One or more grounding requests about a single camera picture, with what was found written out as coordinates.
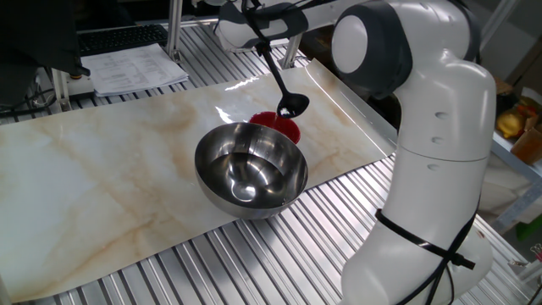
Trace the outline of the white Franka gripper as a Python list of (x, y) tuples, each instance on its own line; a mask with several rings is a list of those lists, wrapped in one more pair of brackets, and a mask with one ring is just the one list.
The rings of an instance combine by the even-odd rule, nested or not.
[(242, 47), (236, 47), (232, 48), (230, 51), (232, 53), (248, 53), (248, 52), (254, 52), (257, 50), (258, 55), (262, 55), (263, 53), (270, 53), (271, 48), (270, 47), (283, 47), (287, 46), (289, 44), (289, 39), (279, 39), (279, 40), (273, 40), (270, 42), (259, 42), (255, 47), (250, 48), (242, 48)]

